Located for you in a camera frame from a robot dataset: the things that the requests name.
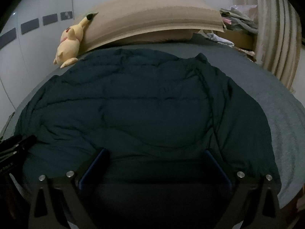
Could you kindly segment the yellow Pikachu plush toy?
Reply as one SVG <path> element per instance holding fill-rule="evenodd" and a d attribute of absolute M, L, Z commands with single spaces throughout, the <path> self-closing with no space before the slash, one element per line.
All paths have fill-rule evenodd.
<path fill-rule="evenodd" d="M 72 25 L 63 31 L 53 60 L 54 65 L 59 65 L 60 69 L 63 69 L 78 61 L 77 56 L 85 27 L 88 26 L 93 18 L 85 16 L 78 24 Z"/>

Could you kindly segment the beige padded headboard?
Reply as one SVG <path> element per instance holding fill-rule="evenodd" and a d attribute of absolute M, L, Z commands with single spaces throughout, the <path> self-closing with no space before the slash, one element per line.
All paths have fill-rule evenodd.
<path fill-rule="evenodd" d="M 223 31 L 220 12 L 204 0 L 109 0 L 85 30 L 80 53 L 125 38 L 171 30 Z"/>

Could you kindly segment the wooden bedside cabinet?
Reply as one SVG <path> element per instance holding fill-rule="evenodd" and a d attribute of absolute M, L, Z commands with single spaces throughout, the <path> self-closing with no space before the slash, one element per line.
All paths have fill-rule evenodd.
<path fill-rule="evenodd" d="M 247 58 L 256 62 L 256 35 L 247 33 L 246 31 L 231 30 L 226 30 L 223 33 L 216 31 L 215 34 L 234 43 L 234 48 L 236 48 L 241 53 L 245 53 Z"/>

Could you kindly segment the pile of folded clothes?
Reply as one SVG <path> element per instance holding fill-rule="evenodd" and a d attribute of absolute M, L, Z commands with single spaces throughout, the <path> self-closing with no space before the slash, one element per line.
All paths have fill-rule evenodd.
<path fill-rule="evenodd" d="M 254 35 L 258 34 L 258 25 L 253 18 L 241 11 L 241 6 L 231 6 L 230 8 L 221 8 L 220 15 L 223 20 L 223 30 L 246 31 Z M 205 31 L 204 36 L 216 43 L 234 47 L 234 43 L 221 38 L 215 34 L 216 31 Z"/>

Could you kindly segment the dark navy puffer jacket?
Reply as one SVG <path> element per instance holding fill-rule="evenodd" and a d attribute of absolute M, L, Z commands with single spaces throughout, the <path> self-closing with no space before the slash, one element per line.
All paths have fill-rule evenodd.
<path fill-rule="evenodd" d="M 39 88 L 15 133 L 37 138 L 18 175 L 29 189 L 42 174 L 76 170 L 97 148 L 111 152 L 115 181 L 211 149 L 230 175 L 281 185 L 263 109 L 202 54 L 95 51 Z"/>

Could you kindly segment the beige pleated curtain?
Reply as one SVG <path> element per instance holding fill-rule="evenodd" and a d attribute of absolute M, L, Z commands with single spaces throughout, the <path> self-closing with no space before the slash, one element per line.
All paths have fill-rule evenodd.
<path fill-rule="evenodd" d="M 301 22 L 288 0 L 233 0 L 258 6 L 256 62 L 291 89 L 301 51 Z"/>

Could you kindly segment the grey-blue bed sheet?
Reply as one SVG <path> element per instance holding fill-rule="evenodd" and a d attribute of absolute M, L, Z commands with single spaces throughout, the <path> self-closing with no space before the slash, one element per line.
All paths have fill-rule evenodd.
<path fill-rule="evenodd" d="M 270 127 L 272 149 L 281 180 L 281 187 L 278 189 L 280 206 L 284 207 L 297 195 L 304 183 L 304 107 L 275 76 L 237 51 L 207 40 L 202 41 L 200 44 L 149 44 L 146 46 L 136 45 L 96 49 L 81 57 L 80 60 L 98 50 L 118 49 L 149 49 L 166 52 L 180 58 L 193 58 L 199 54 L 204 55 L 213 67 L 220 69 L 226 76 L 230 77 L 263 109 Z M 58 71 L 53 76 L 60 76 L 65 72 Z M 46 82 L 35 88 L 18 107 L 12 121 L 9 123 L 6 136 L 16 134 L 15 127 L 20 114 L 39 88 Z M 33 188 L 29 189 L 18 180 L 18 175 L 27 157 L 28 155 L 13 170 L 12 174 L 23 190 L 31 192 Z M 186 159 L 163 160 L 159 167 L 144 174 L 177 173 L 178 161 L 186 161 Z M 136 181 L 141 176 L 122 181 Z"/>

